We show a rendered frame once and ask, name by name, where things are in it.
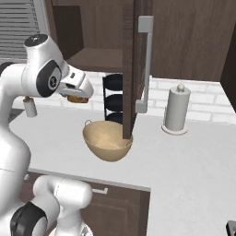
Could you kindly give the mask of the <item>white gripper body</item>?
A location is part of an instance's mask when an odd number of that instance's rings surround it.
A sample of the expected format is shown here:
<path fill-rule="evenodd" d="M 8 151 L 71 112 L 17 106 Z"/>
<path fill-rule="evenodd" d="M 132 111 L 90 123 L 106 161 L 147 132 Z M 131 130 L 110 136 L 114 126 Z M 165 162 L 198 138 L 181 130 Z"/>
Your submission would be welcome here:
<path fill-rule="evenodd" d="M 64 96 L 90 99 L 94 89 L 86 77 L 65 77 L 61 80 L 58 92 Z"/>

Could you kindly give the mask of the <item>brown bread loaf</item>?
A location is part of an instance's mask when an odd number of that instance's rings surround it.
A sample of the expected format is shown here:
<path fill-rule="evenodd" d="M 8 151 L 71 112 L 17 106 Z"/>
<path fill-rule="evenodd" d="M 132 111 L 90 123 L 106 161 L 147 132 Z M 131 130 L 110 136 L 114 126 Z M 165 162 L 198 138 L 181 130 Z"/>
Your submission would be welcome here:
<path fill-rule="evenodd" d="M 77 97 L 77 96 L 72 96 L 72 95 L 68 95 L 67 100 L 72 103 L 88 103 L 89 102 L 88 98 L 82 98 L 82 97 Z"/>

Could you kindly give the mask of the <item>dark brown open cabinet door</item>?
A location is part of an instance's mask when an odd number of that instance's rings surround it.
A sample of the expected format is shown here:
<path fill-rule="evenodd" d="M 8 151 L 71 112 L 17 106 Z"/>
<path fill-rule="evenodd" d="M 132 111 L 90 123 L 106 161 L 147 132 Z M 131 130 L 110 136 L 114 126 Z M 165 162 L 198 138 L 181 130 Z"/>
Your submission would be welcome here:
<path fill-rule="evenodd" d="M 123 0 L 123 138 L 136 121 L 136 101 L 145 85 L 147 34 L 138 31 L 138 18 L 153 15 L 153 0 Z"/>

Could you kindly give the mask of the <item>tan woven basket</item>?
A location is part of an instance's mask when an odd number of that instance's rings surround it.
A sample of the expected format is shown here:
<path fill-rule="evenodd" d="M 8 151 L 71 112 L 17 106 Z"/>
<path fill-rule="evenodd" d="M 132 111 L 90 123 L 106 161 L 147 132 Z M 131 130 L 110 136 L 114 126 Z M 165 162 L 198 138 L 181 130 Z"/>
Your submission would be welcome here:
<path fill-rule="evenodd" d="M 87 120 L 82 135 L 89 150 L 109 162 L 125 157 L 133 144 L 132 137 L 123 139 L 123 126 L 112 121 Z"/>

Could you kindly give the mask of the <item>dark brown closed cabinet door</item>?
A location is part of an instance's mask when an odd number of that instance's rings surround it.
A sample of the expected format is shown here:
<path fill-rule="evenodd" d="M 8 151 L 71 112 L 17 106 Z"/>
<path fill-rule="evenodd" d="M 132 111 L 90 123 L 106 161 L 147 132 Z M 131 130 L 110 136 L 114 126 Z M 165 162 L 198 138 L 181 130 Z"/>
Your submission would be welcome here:
<path fill-rule="evenodd" d="M 236 0 L 154 0 L 153 15 L 153 77 L 220 80 Z"/>

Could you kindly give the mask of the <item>dark brown tall cabinet side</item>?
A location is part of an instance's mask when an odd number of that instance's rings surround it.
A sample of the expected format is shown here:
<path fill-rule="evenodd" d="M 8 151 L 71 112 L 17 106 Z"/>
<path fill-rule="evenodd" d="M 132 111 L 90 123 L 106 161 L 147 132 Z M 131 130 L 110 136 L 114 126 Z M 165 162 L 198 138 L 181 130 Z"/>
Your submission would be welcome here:
<path fill-rule="evenodd" d="M 220 84 L 236 113 L 236 41 L 232 40 L 220 78 Z"/>

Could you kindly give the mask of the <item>black object at counter edge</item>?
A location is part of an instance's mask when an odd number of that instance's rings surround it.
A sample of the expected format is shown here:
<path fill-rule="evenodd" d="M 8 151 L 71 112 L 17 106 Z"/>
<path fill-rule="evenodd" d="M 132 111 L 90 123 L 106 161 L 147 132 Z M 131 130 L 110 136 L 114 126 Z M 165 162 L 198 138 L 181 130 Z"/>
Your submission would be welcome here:
<path fill-rule="evenodd" d="M 228 236 L 236 236 L 236 221 L 229 220 L 226 224 L 226 231 Z"/>

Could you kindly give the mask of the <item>white bottle with brown cap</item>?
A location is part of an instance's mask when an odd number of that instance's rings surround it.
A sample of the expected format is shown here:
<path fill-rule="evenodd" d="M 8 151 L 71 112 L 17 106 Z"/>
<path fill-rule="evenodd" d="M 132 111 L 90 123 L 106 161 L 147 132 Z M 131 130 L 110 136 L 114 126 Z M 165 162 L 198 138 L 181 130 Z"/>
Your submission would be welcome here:
<path fill-rule="evenodd" d="M 33 118 L 37 116 L 37 109 L 35 106 L 34 99 L 26 96 L 23 100 L 24 107 L 25 107 L 25 112 L 28 117 Z"/>

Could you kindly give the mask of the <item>white window blinds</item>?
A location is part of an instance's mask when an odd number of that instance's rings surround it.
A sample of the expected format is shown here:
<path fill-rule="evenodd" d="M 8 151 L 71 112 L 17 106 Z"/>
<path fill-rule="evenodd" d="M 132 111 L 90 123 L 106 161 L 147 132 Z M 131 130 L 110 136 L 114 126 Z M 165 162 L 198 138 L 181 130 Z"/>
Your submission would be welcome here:
<path fill-rule="evenodd" d="M 44 0 L 0 0 L 0 64 L 25 63 L 24 41 L 50 34 Z"/>

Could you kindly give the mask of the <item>white paper towel roll holder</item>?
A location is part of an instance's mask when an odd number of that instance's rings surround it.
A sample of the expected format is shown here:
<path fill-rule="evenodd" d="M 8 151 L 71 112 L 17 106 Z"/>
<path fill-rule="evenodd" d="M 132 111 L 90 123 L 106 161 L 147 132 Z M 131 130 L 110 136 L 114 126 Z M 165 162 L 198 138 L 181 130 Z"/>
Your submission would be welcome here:
<path fill-rule="evenodd" d="M 169 98 L 163 118 L 162 130 L 173 136 L 180 136 L 187 132 L 185 125 L 191 91 L 179 84 L 169 91 Z"/>

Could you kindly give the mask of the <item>dark brown drawer front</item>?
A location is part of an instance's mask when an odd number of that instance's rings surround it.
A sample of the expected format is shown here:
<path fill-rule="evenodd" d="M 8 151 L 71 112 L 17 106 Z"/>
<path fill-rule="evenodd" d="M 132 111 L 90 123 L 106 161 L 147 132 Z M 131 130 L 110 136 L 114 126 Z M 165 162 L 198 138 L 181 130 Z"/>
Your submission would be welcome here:
<path fill-rule="evenodd" d="M 108 188 L 101 195 L 92 189 Z M 30 172 L 20 199 L 53 208 L 51 236 L 146 236 L 150 193 L 106 183 Z"/>

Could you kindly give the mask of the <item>dark brown wall cabinet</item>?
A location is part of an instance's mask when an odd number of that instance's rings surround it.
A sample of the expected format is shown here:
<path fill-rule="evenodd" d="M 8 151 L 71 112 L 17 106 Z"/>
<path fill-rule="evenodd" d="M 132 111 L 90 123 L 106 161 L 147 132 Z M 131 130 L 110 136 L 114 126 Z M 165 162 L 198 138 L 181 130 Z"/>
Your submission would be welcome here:
<path fill-rule="evenodd" d="M 50 33 L 71 65 L 123 73 L 123 0 L 45 0 Z"/>

